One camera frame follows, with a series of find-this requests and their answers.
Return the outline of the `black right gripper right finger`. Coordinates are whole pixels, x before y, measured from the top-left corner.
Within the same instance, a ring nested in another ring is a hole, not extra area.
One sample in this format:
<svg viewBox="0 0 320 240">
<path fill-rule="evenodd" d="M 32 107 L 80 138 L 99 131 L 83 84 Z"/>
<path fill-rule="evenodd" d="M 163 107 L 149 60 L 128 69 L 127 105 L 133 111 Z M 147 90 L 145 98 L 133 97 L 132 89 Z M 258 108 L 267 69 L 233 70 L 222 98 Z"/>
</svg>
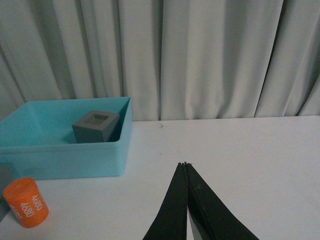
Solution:
<svg viewBox="0 0 320 240">
<path fill-rule="evenodd" d="M 188 209 L 204 240 L 256 240 L 220 200 L 192 164 L 186 164 Z"/>
</svg>

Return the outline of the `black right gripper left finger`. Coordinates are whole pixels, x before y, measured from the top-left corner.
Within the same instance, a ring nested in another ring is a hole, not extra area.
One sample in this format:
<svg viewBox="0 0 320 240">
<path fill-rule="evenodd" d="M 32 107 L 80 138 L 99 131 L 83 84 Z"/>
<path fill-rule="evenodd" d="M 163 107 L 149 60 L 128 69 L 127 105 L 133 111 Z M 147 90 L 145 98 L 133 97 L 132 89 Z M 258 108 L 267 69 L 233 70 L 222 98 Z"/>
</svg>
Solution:
<svg viewBox="0 0 320 240">
<path fill-rule="evenodd" d="M 188 183 L 184 165 L 175 169 L 160 209 L 144 236 L 145 240 L 185 240 L 187 238 Z"/>
</svg>

